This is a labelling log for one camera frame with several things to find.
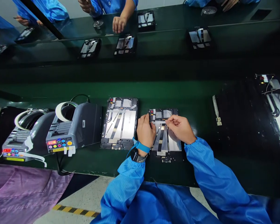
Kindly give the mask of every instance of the circuit board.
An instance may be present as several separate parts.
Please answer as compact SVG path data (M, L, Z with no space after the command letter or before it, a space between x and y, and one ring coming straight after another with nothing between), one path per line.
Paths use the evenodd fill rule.
M130 150L137 125L137 98L109 98L101 148Z
M160 157L162 162L171 163L173 152L181 152L181 142L170 130L165 120L173 114L178 115L176 108L150 109L149 120L156 126L156 138L154 140L151 154Z

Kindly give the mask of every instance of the black cable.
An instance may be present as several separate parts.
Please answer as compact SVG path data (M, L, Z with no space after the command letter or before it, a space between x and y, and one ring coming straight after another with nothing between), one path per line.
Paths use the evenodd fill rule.
M90 99L89 99L89 97L86 94L75 95L70 101L72 102L77 96L86 96L87 97L87 101L86 102L90 103Z
M56 158L57 158L57 172L58 172L58 174L59 174L60 176L66 176L66 175L71 174L70 172L63 172L62 169L60 168L60 167L61 167L62 160L63 160L63 157L64 157L64 154L63 154L63 156L61 157L61 161L59 161L58 152L56 152Z

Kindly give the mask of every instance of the pink fabric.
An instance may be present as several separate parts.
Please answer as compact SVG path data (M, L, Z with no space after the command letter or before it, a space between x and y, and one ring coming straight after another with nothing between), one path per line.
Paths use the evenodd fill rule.
M0 165L0 223L33 223L56 205L72 176Z

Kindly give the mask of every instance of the white cable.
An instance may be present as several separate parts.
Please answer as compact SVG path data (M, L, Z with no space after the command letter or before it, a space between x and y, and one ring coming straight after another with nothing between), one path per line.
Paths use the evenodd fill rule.
M29 129L25 129L25 128L23 128L22 126L20 126L20 124L19 124L19 119L21 118L21 116L22 116L23 114L26 114L26 113L29 113L29 112L33 112L33 111L41 112L41 113L43 113L43 114L46 114L46 113L47 113L47 112L44 112L44 111L42 111L42 110L26 110L26 111L20 113L18 116L16 116L16 118L15 118L15 125L16 125L19 129L22 129L22 130L25 130L25 131L30 131Z
M62 107L65 105L65 104L70 104L70 105L73 105L74 107L77 107L78 104L76 104L75 102L63 102L63 103L60 103L57 105L56 109L55 109L55 114L56 116L58 117L59 120L63 121L63 122L66 122L66 121L70 121L70 120L67 120L63 114L62 114Z
M280 89L280 87L279 87L278 89ZM268 91L268 92L274 92L275 90L277 90L277 89L274 89L274 90L271 90L271 91ZM266 94L266 93L268 93L268 92L265 92L265 93L263 93L263 94Z

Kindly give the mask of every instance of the yellow and black tape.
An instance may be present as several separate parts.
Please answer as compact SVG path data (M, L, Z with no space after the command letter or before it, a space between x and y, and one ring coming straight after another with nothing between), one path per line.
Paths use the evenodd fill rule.
M84 210L84 209L80 209L80 208L73 208L73 207L63 206L63 205L59 205L59 204L55 205L53 207L53 210L70 212L73 214L84 215L84 216L88 216L88 217L97 217L100 214L99 212L95 212L95 211L88 211L88 210Z

